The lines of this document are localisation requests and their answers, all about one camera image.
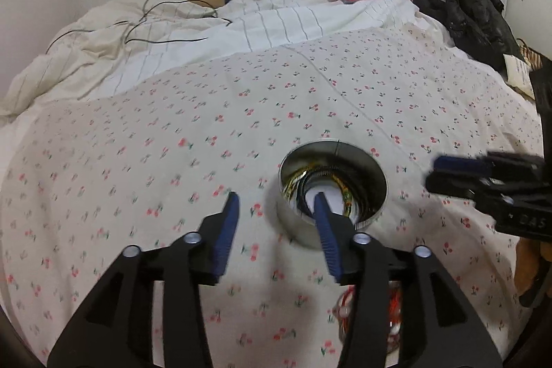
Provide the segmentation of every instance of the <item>round tin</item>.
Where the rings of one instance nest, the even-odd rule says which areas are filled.
[[[280,171],[278,172],[280,195],[276,207],[278,218],[286,232],[305,247],[317,250],[322,248],[318,231],[314,220],[302,214],[285,198],[284,188],[293,173],[302,167],[313,163],[320,165],[336,164],[340,160],[355,167],[362,175],[362,180],[359,180],[359,182],[369,184],[369,189],[366,189],[371,195],[369,202],[372,208],[376,210],[368,219],[360,223],[355,223],[354,217],[351,217],[355,229],[366,229],[382,214],[387,199],[387,179],[382,168],[372,156],[358,147],[333,139],[323,139],[303,144],[288,153],[280,165]],[[334,212],[341,214],[341,211],[335,210],[329,199],[328,202]]]

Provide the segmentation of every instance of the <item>white blanket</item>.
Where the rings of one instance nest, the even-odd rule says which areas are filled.
[[[283,360],[335,366],[340,346],[327,310],[341,289],[331,282],[321,253],[281,238],[269,193],[277,164],[292,147],[332,137],[370,151],[388,177],[388,207],[369,232],[396,248],[421,241],[432,247],[505,355],[524,323],[512,282],[516,240],[497,235],[492,220],[467,203],[430,198],[421,180],[438,153],[539,152],[535,117],[492,69],[457,58],[442,29],[409,1],[314,0],[320,5],[247,13],[266,2],[245,0],[245,15],[243,8],[237,12],[239,1],[227,6],[227,14],[219,10],[234,20],[228,27],[222,20],[165,13],[151,21],[151,30],[160,22],[172,27],[173,16],[186,25],[221,22],[201,32],[212,34],[208,40],[173,50],[171,44],[129,43],[132,52],[120,46],[114,69],[98,51],[92,66],[75,68],[80,77],[71,75],[40,99],[53,98],[56,90],[57,98],[112,95],[159,74],[128,95],[48,107],[12,162],[1,191],[2,268],[9,283],[2,296],[32,349],[46,359],[72,311],[124,246],[170,243],[216,212],[231,188],[242,198],[242,216],[228,274],[218,288],[202,291],[215,366],[281,366]],[[138,5],[126,19],[140,19]],[[111,22],[122,18],[119,13]],[[163,39],[147,24],[137,30],[142,27],[150,39]],[[171,39],[198,35],[174,27]],[[324,36],[348,30],[358,31]],[[92,35],[82,35],[85,42],[73,52],[87,55],[109,41],[96,42]],[[232,35],[236,47],[223,49]],[[305,38],[311,41],[294,44]],[[208,51],[194,50],[208,42]],[[179,58],[204,61],[215,52],[279,44],[162,74],[152,63],[167,69]],[[59,74],[63,59],[56,59],[55,46],[52,51],[43,57],[51,64],[30,67],[29,79],[43,72],[42,80],[55,82],[46,74]],[[103,77],[112,70],[120,74],[89,93],[101,80],[96,66]],[[77,85],[86,87],[79,91]],[[102,91],[109,85],[109,92]],[[25,83],[18,86],[12,111],[36,95]],[[16,91],[10,90],[5,108]],[[299,301],[302,310],[299,295],[308,297]],[[260,322],[263,304],[268,313]]]

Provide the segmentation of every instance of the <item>cherry print bed sheet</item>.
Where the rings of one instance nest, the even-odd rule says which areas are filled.
[[[506,355],[526,319],[512,281],[516,239],[469,202],[422,187],[439,153],[541,151],[539,123],[501,83],[405,25],[235,54],[113,98],[57,102],[34,122],[1,190],[8,314],[45,361],[123,247],[170,244],[234,190],[241,216],[227,273],[201,289],[214,365],[335,367],[331,309],[343,288],[321,252],[283,234],[274,201],[289,150],[338,138],[370,152],[388,179],[369,233],[395,248],[431,247]],[[160,362],[158,320],[154,328]]]

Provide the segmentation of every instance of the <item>black jacket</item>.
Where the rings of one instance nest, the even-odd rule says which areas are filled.
[[[422,13],[450,32],[455,45],[472,58],[506,72],[503,54],[523,60],[500,0],[414,0]]]

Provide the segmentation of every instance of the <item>bed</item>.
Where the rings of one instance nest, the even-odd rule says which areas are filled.
[[[123,247],[171,243],[234,190],[227,274],[201,290],[215,366],[335,366],[343,288],[321,252],[290,241],[274,206],[285,154],[329,138],[365,149],[387,176],[368,232],[434,249],[506,357],[530,315],[512,280],[517,240],[422,183],[440,153],[542,153],[531,104],[408,0],[233,0],[216,15],[179,1],[93,9],[2,103],[6,121],[18,117],[0,128],[0,292],[32,352],[45,362]],[[65,34],[74,29],[93,32]]]

